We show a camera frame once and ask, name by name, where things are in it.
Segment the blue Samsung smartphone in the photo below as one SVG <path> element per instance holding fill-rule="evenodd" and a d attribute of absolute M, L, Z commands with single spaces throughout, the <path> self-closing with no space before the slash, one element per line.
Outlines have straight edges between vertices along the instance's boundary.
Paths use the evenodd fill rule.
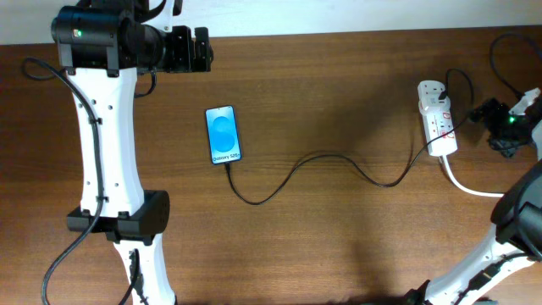
<path fill-rule="evenodd" d="M 214 165 L 242 159 L 235 111 L 230 105 L 205 111 L 211 162 Z"/>

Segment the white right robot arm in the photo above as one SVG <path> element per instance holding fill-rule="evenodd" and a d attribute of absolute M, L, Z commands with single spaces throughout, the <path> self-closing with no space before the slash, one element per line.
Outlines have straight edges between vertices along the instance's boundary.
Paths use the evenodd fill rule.
<path fill-rule="evenodd" d="M 491 140 L 515 136 L 532 142 L 541 157 L 541 99 L 525 97 L 507 110 L 495 99 L 475 110 Z M 541 261 L 541 162 L 499 199 L 488 235 L 451 271 L 426 280 L 400 301 L 410 305 L 492 304 L 484 295 L 518 270 Z"/>

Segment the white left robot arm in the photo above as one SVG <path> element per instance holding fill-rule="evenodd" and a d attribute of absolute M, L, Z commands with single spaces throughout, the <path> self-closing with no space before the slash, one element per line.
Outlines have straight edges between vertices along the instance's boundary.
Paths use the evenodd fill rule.
<path fill-rule="evenodd" d="M 141 75 L 208 72 L 213 50 L 205 27 L 176 25 L 180 0 L 81 1 L 51 24 L 80 128 L 84 185 L 67 225 L 80 237 L 103 233 L 119 253 L 136 304 L 174 304 L 163 233 L 166 191 L 141 186 L 134 102 Z"/>

